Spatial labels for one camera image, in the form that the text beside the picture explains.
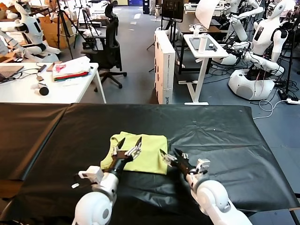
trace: yellow cloth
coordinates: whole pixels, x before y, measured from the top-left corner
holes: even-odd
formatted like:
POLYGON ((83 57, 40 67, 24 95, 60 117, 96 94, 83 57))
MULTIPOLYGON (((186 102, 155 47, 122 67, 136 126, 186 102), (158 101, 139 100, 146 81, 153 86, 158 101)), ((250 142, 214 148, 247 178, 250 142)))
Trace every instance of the yellow cloth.
POLYGON ((119 135, 113 135, 110 139, 111 145, 109 152, 105 159, 100 163, 101 169, 107 169, 112 159, 113 147, 117 145, 118 141, 125 137, 125 142, 121 150, 130 150, 135 146, 137 140, 142 136, 142 146, 140 155, 135 158, 133 162, 127 163, 124 170, 138 171, 146 173, 167 173, 167 164, 163 161, 159 149, 168 152, 167 138, 163 135, 134 135, 131 133, 123 132, 119 135))

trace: pink object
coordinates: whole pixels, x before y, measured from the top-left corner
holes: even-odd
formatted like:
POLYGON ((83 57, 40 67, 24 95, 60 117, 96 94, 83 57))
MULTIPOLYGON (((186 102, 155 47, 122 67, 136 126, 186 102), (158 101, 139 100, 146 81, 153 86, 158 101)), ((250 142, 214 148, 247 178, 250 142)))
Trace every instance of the pink object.
POLYGON ((60 72, 63 68, 65 68, 66 67, 66 65, 64 64, 64 65, 61 65, 61 64, 59 64, 59 65, 56 65, 56 67, 55 67, 55 70, 56 70, 56 72, 60 72))

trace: black plastic sheet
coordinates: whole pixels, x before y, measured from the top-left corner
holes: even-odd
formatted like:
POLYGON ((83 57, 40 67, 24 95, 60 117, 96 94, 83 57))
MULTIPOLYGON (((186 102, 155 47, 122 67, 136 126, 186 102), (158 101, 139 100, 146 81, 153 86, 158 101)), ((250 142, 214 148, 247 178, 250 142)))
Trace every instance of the black plastic sheet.
MULTIPOLYGON (((209 159, 211 178, 226 187, 231 201, 243 211, 299 205, 249 107, 74 104, 1 219, 73 217, 76 203, 90 191, 90 187, 72 189, 73 175, 99 165, 108 153, 109 138, 120 131, 165 135, 169 151, 177 148, 188 153, 192 164, 198 158, 209 159)), ((159 218, 162 210, 174 218, 209 221, 175 168, 169 168, 166 176, 124 172, 117 193, 112 224, 125 218, 135 224, 135 210, 145 214, 136 216, 140 221, 159 218), (145 204, 151 210, 143 210, 145 204)))
POLYGON ((0 104, 0 180, 24 180, 68 105, 0 104))

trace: gray carpet floor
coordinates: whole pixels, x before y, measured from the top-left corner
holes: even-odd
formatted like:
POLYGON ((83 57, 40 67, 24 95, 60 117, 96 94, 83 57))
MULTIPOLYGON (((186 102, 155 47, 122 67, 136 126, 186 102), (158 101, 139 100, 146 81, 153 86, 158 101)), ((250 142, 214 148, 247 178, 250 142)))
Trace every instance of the gray carpet floor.
MULTIPOLYGON (((128 73, 127 77, 116 77, 123 88, 119 89, 112 81, 107 80, 103 84, 107 102, 132 103, 132 104, 157 104, 154 92, 154 72, 148 71, 154 68, 154 48, 148 51, 146 48, 153 43, 154 30, 160 26, 160 21, 155 21, 154 16, 143 15, 141 7, 117 7, 114 12, 119 17, 119 30, 117 40, 121 47, 121 57, 123 71, 128 73), (139 19, 134 19, 135 14, 141 14, 139 19)), ((82 40, 78 39, 76 48, 72 49, 74 56, 82 56, 82 40)), ((60 56, 63 61, 69 60, 68 50, 64 50, 60 56)), ((186 50, 184 55, 186 66, 198 67, 190 51, 186 50)), ((300 75, 296 71, 300 70, 299 60, 293 60, 291 79, 300 83, 300 75)), ((179 80, 189 79, 191 76, 197 77, 197 73, 183 73, 178 76, 179 80)), ((227 78, 229 75, 217 76, 207 75, 205 82, 216 81, 227 78)), ((262 111, 259 106, 250 104, 234 95, 228 88, 228 79, 207 83, 203 85, 200 101, 209 102, 210 105, 246 105, 252 108, 253 117, 269 115, 262 111)), ((102 103, 100 93, 95 93, 94 84, 88 88, 82 102, 102 103)), ((279 101, 275 90, 271 93, 274 96, 272 103, 279 101)), ((185 85, 177 85, 174 79, 173 104, 184 104, 190 101, 188 89, 185 85)), ((271 148, 284 174, 286 175, 294 192, 300 193, 300 106, 279 103, 271 117, 255 120, 264 139, 271 148)), ((293 225, 293 220, 288 210, 278 210, 271 212, 260 212, 251 216, 254 225, 293 225)))

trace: black mesh chair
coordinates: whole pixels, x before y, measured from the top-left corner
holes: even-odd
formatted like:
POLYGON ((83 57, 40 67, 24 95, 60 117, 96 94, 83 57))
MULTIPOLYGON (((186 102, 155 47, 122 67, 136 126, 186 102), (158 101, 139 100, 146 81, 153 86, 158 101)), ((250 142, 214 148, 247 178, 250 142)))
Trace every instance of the black mesh chair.
POLYGON ((108 21, 109 22, 117 21, 117 23, 118 23, 117 29, 116 29, 116 36, 118 35, 119 18, 117 17, 117 15, 115 13, 113 13, 113 7, 117 6, 117 5, 118 5, 118 2, 113 1, 111 4, 108 4, 105 8, 105 16, 108 18, 108 21))
POLYGON ((118 21, 111 20, 111 23, 106 28, 106 38, 99 38, 103 43, 103 50, 85 49, 81 53, 86 54, 90 58, 90 62, 96 62, 99 64, 99 70, 108 70, 105 73, 100 74, 102 76, 101 83, 107 78, 112 79, 118 84, 119 88, 122 88, 122 84, 117 81, 114 75, 127 76, 127 72, 111 72, 113 67, 119 68, 122 71, 120 45, 116 40, 116 29, 118 27, 118 21))

